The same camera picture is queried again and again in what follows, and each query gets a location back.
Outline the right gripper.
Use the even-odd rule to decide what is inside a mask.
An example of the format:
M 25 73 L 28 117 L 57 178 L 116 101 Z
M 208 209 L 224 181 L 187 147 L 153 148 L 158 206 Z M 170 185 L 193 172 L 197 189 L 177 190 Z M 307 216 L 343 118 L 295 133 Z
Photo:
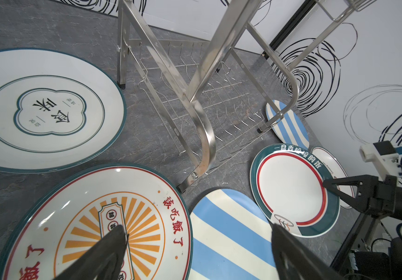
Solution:
M 382 219 L 395 213 L 396 176 L 387 175 L 384 181 L 371 175 L 330 178 L 324 180 L 323 187 L 348 206 L 372 218 Z

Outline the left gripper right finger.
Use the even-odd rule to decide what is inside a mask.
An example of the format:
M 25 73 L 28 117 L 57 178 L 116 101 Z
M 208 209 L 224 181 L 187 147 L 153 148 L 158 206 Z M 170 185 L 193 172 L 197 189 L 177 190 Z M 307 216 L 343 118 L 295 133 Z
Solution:
M 272 253 L 281 280 L 342 280 L 280 225 L 272 226 Z

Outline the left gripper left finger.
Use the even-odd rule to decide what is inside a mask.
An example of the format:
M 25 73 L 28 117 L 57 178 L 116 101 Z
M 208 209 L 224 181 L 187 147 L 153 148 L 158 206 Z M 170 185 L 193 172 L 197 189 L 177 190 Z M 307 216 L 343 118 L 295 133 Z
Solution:
M 118 225 L 56 279 L 116 280 L 120 275 L 127 245 L 128 235 L 123 226 Z

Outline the white plate red characters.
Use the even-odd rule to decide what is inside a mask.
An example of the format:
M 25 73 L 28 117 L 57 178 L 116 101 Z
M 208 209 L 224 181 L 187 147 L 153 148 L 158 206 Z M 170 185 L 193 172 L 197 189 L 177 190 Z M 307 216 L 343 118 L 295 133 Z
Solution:
M 314 147 L 311 152 L 327 167 L 334 179 L 347 177 L 342 165 L 328 150 L 322 147 Z M 353 198 L 355 197 L 354 189 L 350 185 L 339 185 L 337 189 Z

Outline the blue white striped plate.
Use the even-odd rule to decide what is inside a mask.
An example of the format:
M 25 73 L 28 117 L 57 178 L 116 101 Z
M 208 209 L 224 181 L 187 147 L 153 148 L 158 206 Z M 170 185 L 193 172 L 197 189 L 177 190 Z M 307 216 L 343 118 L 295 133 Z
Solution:
M 277 280 L 272 227 L 257 204 L 233 189 L 203 196 L 190 214 L 192 280 Z

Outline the green red rimmed white plate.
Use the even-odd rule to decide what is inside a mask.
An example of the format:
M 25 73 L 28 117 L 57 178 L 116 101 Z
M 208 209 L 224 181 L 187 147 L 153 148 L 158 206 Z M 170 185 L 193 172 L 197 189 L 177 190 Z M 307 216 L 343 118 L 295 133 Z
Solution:
M 324 188 L 330 171 L 308 150 L 284 143 L 260 150 L 249 181 L 266 218 L 299 238 L 328 233 L 340 213 L 340 198 Z

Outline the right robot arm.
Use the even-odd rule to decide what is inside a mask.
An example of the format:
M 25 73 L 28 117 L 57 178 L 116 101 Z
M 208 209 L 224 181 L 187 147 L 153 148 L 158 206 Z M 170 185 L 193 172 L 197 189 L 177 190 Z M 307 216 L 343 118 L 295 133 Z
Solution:
M 327 179 L 325 189 L 360 213 L 331 268 L 349 279 L 402 280 L 402 156 L 389 141 L 360 148 L 364 162 L 371 162 L 379 175 Z M 355 243 L 369 236 L 374 223 L 386 217 L 400 220 L 397 237 L 388 254 L 356 249 Z

